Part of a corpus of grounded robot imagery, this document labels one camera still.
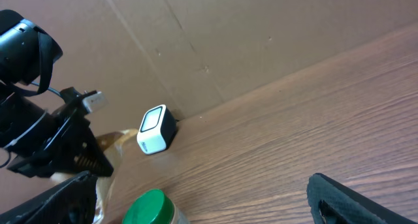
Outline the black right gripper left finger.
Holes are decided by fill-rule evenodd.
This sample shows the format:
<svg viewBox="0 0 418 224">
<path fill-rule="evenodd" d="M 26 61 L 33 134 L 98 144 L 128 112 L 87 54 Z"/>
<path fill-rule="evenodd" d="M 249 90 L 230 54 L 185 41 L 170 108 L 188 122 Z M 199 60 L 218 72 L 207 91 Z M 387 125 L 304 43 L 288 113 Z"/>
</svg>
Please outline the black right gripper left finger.
<svg viewBox="0 0 418 224">
<path fill-rule="evenodd" d="M 1 224 L 91 224 L 97 177 L 88 171 L 54 186 L 1 214 Z"/>
</svg>

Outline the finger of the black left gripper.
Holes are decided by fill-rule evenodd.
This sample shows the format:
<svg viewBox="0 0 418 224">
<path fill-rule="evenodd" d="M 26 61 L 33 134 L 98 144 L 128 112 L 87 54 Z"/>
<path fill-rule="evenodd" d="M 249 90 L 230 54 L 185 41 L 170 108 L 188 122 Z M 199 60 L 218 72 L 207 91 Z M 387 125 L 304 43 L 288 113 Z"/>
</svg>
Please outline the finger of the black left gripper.
<svg viewBox="0 0 418 224">
<path fill-rule="evenodd" d="M 50 165 L 54 172 L 69 174 L 88 170 L 96 176 L 110 177 L 114 171 L 90 128 L 81 126 L 70 126 L 59 137 Z"/>
</svg>

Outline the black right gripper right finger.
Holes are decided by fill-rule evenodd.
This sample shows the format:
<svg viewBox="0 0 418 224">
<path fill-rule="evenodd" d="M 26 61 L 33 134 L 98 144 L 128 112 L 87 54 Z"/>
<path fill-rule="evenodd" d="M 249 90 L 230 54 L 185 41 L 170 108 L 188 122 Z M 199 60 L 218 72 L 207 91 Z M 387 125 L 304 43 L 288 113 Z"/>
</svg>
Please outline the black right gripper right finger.
<svg viewBox="0 0 418 224">
<path fill-rule="evenodd" d="M 306 193 L 315 224 L 415 224 L 322 173 L 310 176 Z"/>
</svg>

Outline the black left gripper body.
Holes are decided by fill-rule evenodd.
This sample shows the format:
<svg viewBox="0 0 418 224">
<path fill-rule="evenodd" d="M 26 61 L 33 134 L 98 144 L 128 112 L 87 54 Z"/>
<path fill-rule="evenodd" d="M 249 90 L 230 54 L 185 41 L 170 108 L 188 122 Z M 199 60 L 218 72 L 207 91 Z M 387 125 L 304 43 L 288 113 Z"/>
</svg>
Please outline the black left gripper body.
<svg viewBox="0 0 418 224">
<path fill-rule="evenodd" d="M 70 126 L 89 127 L 82 99 L 97 93 L 84 94 L 73 87 L 61 91 L 65 104 L 52 114 L 26 99 L 21 93 L 6 90 L 6 151 L 16 155 L 8 158 L 6 168 L 29 178 L 49 178 L 50 165 L 59 137 Z"/>
</svg>

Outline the green lid jar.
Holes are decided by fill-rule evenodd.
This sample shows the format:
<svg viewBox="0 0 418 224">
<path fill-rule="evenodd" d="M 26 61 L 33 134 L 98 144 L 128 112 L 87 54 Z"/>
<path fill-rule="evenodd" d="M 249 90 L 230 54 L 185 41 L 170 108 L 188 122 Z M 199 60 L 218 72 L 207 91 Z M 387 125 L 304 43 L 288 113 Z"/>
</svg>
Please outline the green lid jar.
<svg viewBox="0 0 418 224">
<path fill-rule="evenodd" d="M 160 189 L 142 194 L 128 209 L 123 224 L 190 224 L 180 209 Z"/>
</svg>

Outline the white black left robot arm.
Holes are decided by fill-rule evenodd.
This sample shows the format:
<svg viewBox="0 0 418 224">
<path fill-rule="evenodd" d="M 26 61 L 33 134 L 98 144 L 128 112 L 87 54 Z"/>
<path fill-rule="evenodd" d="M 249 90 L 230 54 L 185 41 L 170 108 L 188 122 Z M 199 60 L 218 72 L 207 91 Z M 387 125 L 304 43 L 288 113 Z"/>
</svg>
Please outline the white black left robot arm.
<svg viewBox="0 0 418 224">
<path fill-rule="evenodd" d="M 1 11 L 1 149 L 3 167 L 29 178 L 85 170 L 109 177 L 114 168 L 99 147 L 86 115 L 104 103 L 102 93 L 57 92 L 64 104 L 48 113 L 30 97 L 49 91 L 58 43 L 13 10 Z"/>
</svg>

